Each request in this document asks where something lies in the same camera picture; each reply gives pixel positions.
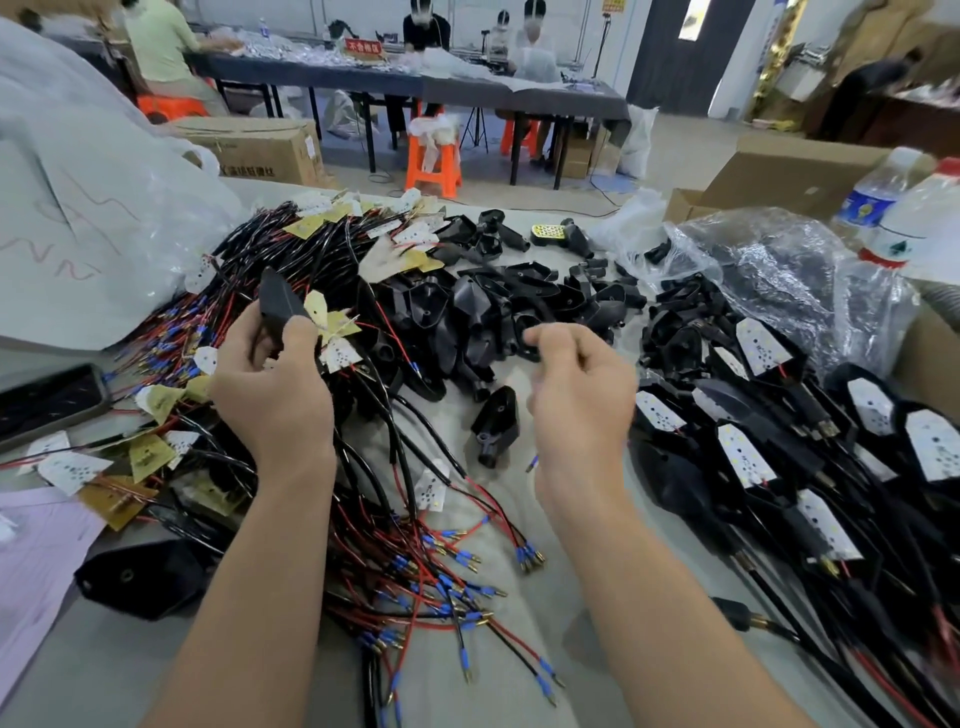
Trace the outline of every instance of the right hand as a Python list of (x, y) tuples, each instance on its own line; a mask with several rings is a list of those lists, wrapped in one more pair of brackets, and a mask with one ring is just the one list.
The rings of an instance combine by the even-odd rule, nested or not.
[(623, 447), (634, 416), (636, 373), (590, 329), (544, 324), (524, 331), (542, 365), (527, 407), (537, 432), (537, 498), (556, 524), (586, 500), (625, 497)]
[(210, 398), (256, 461), (261, 484), (264, 472), (335, 467), (333, 400), (314, 355), (317, 325), (305, 316), (290, 319), (276, 365), (264, 370), (273, 344), (261, 318), (260, 302), (254, 301), (227, 331)]

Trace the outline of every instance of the forearm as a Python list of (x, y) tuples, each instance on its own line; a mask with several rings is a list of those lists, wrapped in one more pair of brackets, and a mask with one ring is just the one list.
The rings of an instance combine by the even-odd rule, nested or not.
[(559, 535), (635, 725), (812, 726), (625, 491), (578, 513)]
[(335, 469), (331, 453), (261, 473), (260, 495), (142, 728), (302, 726)]

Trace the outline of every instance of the gray table surface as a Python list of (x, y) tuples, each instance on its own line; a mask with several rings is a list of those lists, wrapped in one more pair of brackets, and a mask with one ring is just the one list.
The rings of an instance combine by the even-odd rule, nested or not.
[[(226, 182), (249, 205), (275, 205), (303, 190), (273, 182)], [(447, 210), (450, 214), (475, 215), (480, 208), (450, 205)], [(525, 230), (536, 223), (557, 223), (562, 217), (561, 214), (509, 211), (506, 222), (517, 230)], [(572, 255), (549, 248), (532, 249), (527, 256), (508, 251), (498, 262), (509, 264), (524, 257), (535, 257), (560, 269), (576, 262)], [(637, 357), (643, 323), (642, 318), (635, 317), (618, 337), (618, 348), (629, 358)], [(64, 352), (0, 339), (0, 388), (29, 380), (45, 369), (65, 368), (91, 358), (108, 359), (97, 352)], [(533, 366), (513, 357), (494, 368), (498, 380), (513, 386), (524, 401), (530, 392)], [(417, 399), (412, 393), (409, 396)], [(572, 568), (534, 499), (532, 476), (524, 473), (534, 452), (530, 416), (525, 409), (521, 412), (519, 439), (500, 467), (487, 472), (476, 464), (476, 450), (468, 432), (477, 411), (476, 404), (455, 387), (450, 388), (442, 402), (419, 401), (418, 404), (452, 451), (501, 499), (528, 538), (547, 555), (549, 563), (544, 570), (523, 576), (516, 569), (511, 548), (493, 529), (481, 529), (471, 543), (471, 549), (484, 557), (481, 569), (484, 580), (509, 593), (509, 597), (493, 603), (498, 618), (546, 655), (568, 689), (561, 691), (559, 707), (550, 707), (516, 658), (483, 630), (469, 636), (475, 680), (467, 686), (460, 674), (453, 639), (444, 633), (418, 631), (400, 686), (407, 724), (417, 728), (628, 728), (632, 724), (622, 695), (606, 668)], [(75, 443), (88, 442), (132, 424), (134, 419), (130, 416), (106, 416), (75, 428), (71, 437)], [(402, 426), (427, 452), (435, 452), (415, 423)], [(346, 438), (354, 444), (363, 444), (361, 450), (379, 472), (389, 472), (388, 444), (382, 427), (355, 423), (346, 432)], [(11, 455), (4, 453), (0, 459)], [(419, 472), (420, 468), (415, 468), (415, 477)], [(683, 521), (652, 503), (626, 458), (624, 473), (637, 510), (709, 594), (741, 600), (755, 611), (768, 612), (769, 608), (752, 587), (711, 555)], [(35, 475), (17, 477), (14, 471), (0, 471), (0, 489), (40, 484)], [(435, 527), (458, 527), (473, 523), (476, 518), (474, 506), (457, 494), (450, 494), (442, 514), (431, 515)], [(158, 528), (136, 527), (125, 531), (120, 538), (105, 535), (93, 550), (166, 537)], [(775, 583), (779, 584), (774, 574)], [(650, 585), (651, 589), (656, 587), (656, 584)], [(787, 598), (803, 613), (802, 603), (791, 599), (790, 594)], [(189, 615), (149, 623), (113, 613), (71, 592), (57, 623), (0, 711), (0, 728), (134, 726), (150, 705), (164, 670), (189, 627)], [(775, 679), (820, 725), (825, 728), (868, 725), (860, 722), (848, 701), (791, 645), (756, 631), (744, 635), (744, 640)], [(652, 659), (645, 655), (638, 657)], [(355, 644), (337, 628), (323, 623), (306, 724), (362, 725), (359, 685)], [(691, 687), (690, 698), (696, 699), (695, 688)]]

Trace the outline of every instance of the plastic bottle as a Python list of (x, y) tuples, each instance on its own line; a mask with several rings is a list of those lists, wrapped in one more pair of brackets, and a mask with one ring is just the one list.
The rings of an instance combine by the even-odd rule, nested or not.
[(888, 268), (900, 268), (915, 255), (929, 259), (927, 238), (940, 233), (958, 209), (960, 158), (948, 157), (932, 175), (887, 210), (860, 257)]
[(876, 169), (853, 187), (835, 221), (854, 229), (866, 242), (884, 213), (910, 187), (910, 168), (923, 152), (910, 147), (897, 147)]

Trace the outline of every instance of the door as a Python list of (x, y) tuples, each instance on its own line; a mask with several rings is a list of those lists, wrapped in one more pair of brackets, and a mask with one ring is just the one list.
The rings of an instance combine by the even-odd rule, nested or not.
[(627, 101), (706, 116), (755, 0), (653, 0)]

